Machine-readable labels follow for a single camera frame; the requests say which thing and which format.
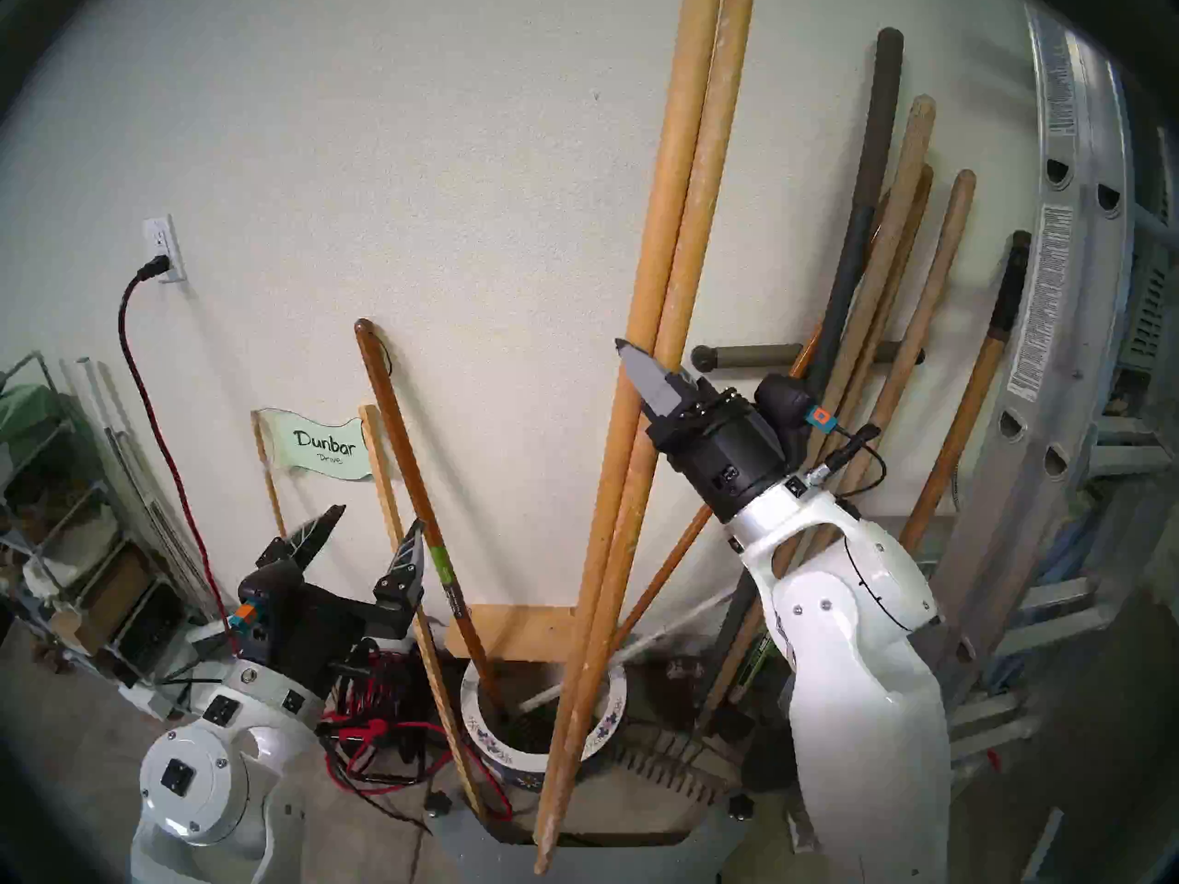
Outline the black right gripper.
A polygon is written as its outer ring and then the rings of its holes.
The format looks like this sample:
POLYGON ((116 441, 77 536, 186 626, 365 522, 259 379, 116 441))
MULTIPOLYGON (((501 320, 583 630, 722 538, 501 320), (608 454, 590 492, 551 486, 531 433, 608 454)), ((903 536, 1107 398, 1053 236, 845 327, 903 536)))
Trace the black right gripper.
POLYGON ((776 433, 737 390, 694 385, 625 338, 615 338, 615 350, 654 449, 720 523, 788 479, 788 455, 776 433))

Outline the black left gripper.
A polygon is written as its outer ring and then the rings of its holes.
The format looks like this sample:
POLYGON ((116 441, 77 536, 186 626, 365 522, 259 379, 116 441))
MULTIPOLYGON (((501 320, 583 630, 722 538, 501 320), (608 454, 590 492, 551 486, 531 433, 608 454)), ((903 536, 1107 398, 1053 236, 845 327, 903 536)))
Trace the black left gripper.
POLYGON ((415 517, 375 583, 373 602, 331 593, 305 580, 303 570, 327 545, 345 513, 334 504, 275 536, 258 558, 258 568, 238 587, 257 616, 239 634, 246 660, 324 698, 340 678, 371 677, 377 636, 403 639, 423 595, 426 525, 415 517))

